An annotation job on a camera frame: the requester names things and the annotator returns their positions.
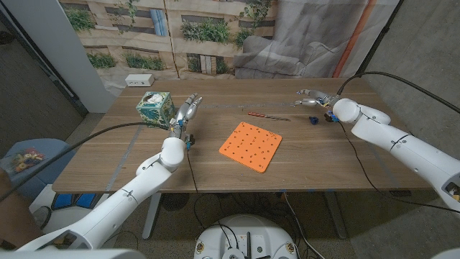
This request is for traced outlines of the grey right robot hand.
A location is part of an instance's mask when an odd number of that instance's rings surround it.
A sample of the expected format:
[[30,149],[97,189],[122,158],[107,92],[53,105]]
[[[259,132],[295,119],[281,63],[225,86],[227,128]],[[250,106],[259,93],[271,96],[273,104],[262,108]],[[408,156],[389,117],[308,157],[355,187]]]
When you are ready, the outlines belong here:
[[306,98],[295,101],[294,105],[333,107],[341,98],[339,95],[330,95],[322,91],[310,89],[299,90],[298,94],[306,95]]

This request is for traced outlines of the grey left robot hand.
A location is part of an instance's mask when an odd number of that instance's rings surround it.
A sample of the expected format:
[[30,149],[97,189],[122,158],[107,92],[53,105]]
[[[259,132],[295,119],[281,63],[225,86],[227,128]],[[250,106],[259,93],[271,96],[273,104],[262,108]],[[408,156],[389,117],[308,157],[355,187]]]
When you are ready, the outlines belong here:
[[185,103],[180,106],[175,117],[170,122],[169,137],[181,140],[185,138],[187,125],[195,117],[201,102],[202,97],[198,97],[197,93],[190,95],[186,99]]

